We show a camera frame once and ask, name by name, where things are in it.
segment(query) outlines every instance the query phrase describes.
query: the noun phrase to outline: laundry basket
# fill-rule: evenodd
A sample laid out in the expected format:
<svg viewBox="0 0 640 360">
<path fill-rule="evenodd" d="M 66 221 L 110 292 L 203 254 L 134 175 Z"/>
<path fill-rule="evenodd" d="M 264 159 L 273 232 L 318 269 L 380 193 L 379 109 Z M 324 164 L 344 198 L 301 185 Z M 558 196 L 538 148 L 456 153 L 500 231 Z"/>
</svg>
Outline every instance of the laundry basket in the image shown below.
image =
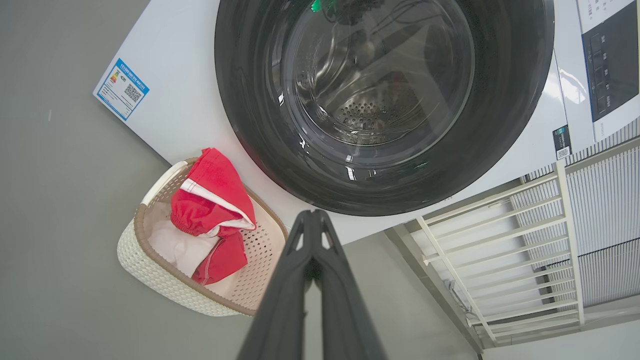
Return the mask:
<svg viewBox="0 0 640 360">
<path fill-rule="evenodd" d="M 202 286 L 149 245 L 154 206 L 171 201 L 197 158 L 172 166 L 146 194 L 118 241 L 118 260 L 131 275 L 161 295 L 209 316 L 254 315 L 287 239 L 278 217 L 249 189 L 256 230 L 242 230 L 248 264 L 215 284 Z"/>
</svg>

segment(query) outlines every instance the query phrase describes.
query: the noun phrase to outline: brown basket rim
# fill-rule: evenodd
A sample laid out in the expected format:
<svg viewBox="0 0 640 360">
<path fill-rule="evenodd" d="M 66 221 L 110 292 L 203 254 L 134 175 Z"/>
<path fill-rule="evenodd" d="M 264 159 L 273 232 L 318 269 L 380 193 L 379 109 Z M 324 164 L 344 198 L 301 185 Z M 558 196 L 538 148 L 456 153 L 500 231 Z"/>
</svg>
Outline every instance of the brown basket rim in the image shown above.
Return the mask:
<svg viewBox="0 0 640 360">
<path fill-rule="evenodd" d="M 185 160 L 187 163 L 187 166 L 191 166 L 193 165 L 196 160 L 198 158 L 190 158 Z M 284 224 L 282 223 L 282 221 L 280 220 L 280 218 L 278 218 L 278 216 L 273 212 L 273 210 L 271 210 L 271 208 L 269 208 L 269 206 L 267 206 L 262 199 L 260 199 L 260 197 L 258 197 L 258 195 L 256 195 L 253 191 L 251 191 L 251 189 L 247 188 L 246 186 L 244 187 L 244 189 L 246 190 L 247 194 L 249 195 L 249 197 L 251 197 L 258 205 L 260 205 L 260 207 L 262 207 L 264 209 L 264 211 L 266 211 L 266 213 L 273 219 L 275 220 L 275 222 L 278 224 L 278 226 L 280 227 L 280 230 L 282 231 L 282 235 L 285 238 L 285 241 L 287 240 L 287 229 L 284 226 Z M 226 306 L 228 308 L 230 308 L 231 310 L 235 310 L 239 313 L 248 315 L 248 316 L 253 316 L 255 315 L 255 310 L 251 310 L 248 309 L 247 307 L 238 305 L 224 297 L 221 297 L 220 295 L 214 293 L 213 291 L 205 288 L 204 286 L 198 284 L 195 280 L 193 280 L 192 278 L 188 277 L 187 275 L 183 274 L 182 272 L 180 272 L 180 270 L 176 269 L 173 265 L 171 265 L 167 260 L 165 260 L 162 256 L 160 256 L 149 244 L 148 238 L 145 236 L 145 232 L 144 232 L 144 218 L 145 218 L 145 212 L 147 211 L 147 205 L 145 204 L 140 204 L 138 205 L 138 208 L 136 210 L 136 215 L 134 217 L 134 221 L 133 221 L 133 228 L 134 228 L 134 233 L 136 234 L 136 239 L 138 241 L 138 244 L 140 245 L 140 247 L 142 248 L 142 251 L 152 260 L 154 261 L 156 264 L 160 265 L 161 268 L 165 269 L 169 274 L 172 274 L 176 279 L 178 279 L 180 282 L 183 282 L 184 284 L 186 284 L 187 286 L 189 286 L 190 288 L 194 289 L 195 291 L 201 293 L 202 295 L 206 296 L 207 298 L 223 305 Z"/>
</svg>

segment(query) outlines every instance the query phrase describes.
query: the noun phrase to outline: blue and white sticker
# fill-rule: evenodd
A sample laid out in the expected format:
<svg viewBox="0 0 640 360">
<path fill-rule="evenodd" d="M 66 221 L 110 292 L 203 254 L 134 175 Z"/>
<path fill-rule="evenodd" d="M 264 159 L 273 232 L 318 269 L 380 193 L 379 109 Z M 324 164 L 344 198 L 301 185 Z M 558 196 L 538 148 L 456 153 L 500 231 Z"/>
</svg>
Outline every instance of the blue and white sticker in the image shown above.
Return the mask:
<svg viewBox="0 0 640 360">
<path fill-rule="evenodd" d="M 127 121 L 148 92 L 149 88 L 119 58 L 97 95 L 122 120 Z"/>
</svg>

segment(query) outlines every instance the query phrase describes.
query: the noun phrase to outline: washing machine door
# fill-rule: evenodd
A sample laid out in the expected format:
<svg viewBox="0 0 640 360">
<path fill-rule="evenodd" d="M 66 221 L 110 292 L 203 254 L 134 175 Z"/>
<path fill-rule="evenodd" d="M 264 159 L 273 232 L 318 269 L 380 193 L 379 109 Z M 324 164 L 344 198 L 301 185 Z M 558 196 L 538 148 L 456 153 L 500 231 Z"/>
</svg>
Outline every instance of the washing machine door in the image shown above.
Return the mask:
<svg viewBox="0 0 640 360">
<path fill-rule="evenodd" d="M 552 0 L 222 0 L 218 86 L 249 155 L 320 208 L 393 215 L 511 147 L 549 71 Z"/>
</svg>

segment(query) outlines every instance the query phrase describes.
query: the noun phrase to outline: qr code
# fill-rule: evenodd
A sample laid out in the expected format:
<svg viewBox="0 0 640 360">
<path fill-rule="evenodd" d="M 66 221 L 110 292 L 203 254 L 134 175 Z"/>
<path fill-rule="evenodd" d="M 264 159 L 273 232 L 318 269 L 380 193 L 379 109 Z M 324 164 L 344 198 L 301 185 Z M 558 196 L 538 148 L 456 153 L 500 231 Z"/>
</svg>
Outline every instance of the qr code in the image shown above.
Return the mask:
<svg viewBox="0 0 640 360">
<path fill-rule="evenodd" d="M 127 88 L 124 90 L 124 93 L 127 94 L 133 102 L 138 102 L 140 98 L 140 93 L 133 87 L 133 85 L 129 84 Z"/>
<path fill-rule="evenodd" d="M 571 147 L 563 147 L 562 149 L 556 151 L 556 159 L 560 160 L 562 158 L 566 158 L 571 153 Z"/>
</svg>

